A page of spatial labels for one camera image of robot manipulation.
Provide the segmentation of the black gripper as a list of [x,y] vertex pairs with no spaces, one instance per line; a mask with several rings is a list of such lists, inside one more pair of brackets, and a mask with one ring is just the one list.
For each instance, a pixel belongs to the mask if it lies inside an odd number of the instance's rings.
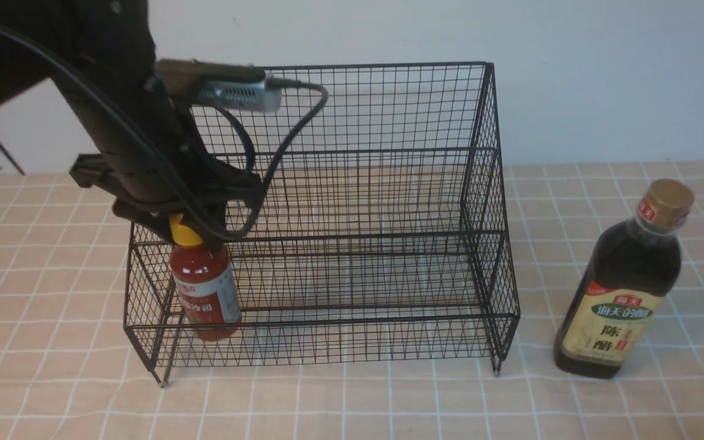
[[114,196],[118,217],[172,240],[169,218],[179,216],[212,245],[242,239],[256,222],[265,183],[252,171],[254,152],[243,169],[212,158],[186,104],[145,92],[126,98],[125,109],[134,111],[126,117],[71,93],[70,107],[98,149],[79,155],[70,176]]

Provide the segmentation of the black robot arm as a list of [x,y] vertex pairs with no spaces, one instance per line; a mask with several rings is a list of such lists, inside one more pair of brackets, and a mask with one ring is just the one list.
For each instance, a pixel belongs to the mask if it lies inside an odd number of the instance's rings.
[[115,215],[165,240],[173,215],[213,242],[254,227],[272,172],[229,109],[277,108],[265,70],[157,59],[146,1],[0,1],[0,106],[45,79],[98,150],[70,176]]

